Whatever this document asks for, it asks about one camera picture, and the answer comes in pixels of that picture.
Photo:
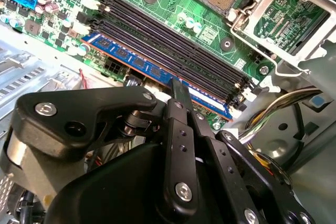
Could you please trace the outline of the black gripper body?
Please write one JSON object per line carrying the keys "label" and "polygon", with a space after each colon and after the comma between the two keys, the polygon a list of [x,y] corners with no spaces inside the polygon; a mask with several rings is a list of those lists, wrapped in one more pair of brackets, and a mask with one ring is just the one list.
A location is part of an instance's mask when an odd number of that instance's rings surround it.
{"label": "black gripper body", "polygon": [[245,223],[243,207],[214,190],[192,144],[143,144],[75,179],[45,223]]}

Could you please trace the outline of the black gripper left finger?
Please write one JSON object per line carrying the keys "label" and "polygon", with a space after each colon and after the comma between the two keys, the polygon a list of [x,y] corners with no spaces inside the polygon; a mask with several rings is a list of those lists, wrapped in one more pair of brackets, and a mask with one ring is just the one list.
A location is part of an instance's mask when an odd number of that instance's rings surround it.
{"label": "black gripper left finger", "polygon": [[139,86],[29,93],[14,108],[6,172],[47,214],[69,183],[140,145],[192,144],[195,152],[191,112]]}

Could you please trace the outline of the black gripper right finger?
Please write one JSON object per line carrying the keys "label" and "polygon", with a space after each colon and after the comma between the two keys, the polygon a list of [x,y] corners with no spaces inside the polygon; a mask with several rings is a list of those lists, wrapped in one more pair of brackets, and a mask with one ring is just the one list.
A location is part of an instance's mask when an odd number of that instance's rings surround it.
{"label": "black gripper right finger", "polygon": [[197,112],[188,121],[223,223],[315,222],[281,168],[263,166],[232,133],[214,134]]}

